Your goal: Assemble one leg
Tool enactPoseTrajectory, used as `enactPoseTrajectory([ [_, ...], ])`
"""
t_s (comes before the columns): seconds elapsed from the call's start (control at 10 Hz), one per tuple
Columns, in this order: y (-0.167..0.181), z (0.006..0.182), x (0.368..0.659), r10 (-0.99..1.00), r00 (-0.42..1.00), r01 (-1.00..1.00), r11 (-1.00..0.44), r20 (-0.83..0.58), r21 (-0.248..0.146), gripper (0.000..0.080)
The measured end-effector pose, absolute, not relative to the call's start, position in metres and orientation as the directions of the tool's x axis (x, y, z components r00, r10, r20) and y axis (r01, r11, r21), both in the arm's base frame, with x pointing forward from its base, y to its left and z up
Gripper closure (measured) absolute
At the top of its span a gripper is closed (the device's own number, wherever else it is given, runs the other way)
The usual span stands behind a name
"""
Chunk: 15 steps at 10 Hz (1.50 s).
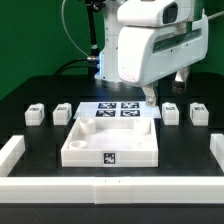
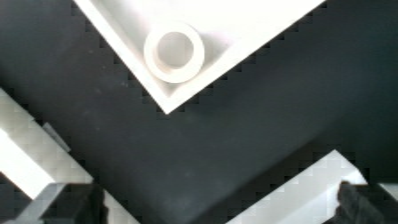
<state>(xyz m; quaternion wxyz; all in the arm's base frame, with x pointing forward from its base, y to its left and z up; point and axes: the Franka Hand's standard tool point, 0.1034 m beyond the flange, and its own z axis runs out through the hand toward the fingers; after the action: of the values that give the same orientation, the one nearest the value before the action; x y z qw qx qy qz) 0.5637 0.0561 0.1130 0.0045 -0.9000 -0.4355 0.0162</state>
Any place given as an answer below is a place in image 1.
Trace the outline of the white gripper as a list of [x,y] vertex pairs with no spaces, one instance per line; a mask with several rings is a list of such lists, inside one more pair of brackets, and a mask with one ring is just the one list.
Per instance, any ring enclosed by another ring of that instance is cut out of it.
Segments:
[[124,27],[119,34],[119,76],[124,83],[144,86],[142,90],[149,107],[156,106],[154,86],[149,83],[177,71],[172,91],[181,94],[186,90],[190,73],[187,66],[206,56],[208,18],[205,15],[192,23],[191,31],[179,35],[176,31],[176,26]]

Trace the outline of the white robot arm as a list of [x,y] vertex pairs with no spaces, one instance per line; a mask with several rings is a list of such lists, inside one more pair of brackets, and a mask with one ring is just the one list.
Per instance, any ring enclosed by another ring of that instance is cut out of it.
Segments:
[[96,81],[140,87],[150,107],[157,81],[173,74],[172,91],[184,92],[190,66],[208,49],[203,0],[106,0],[104,29]]

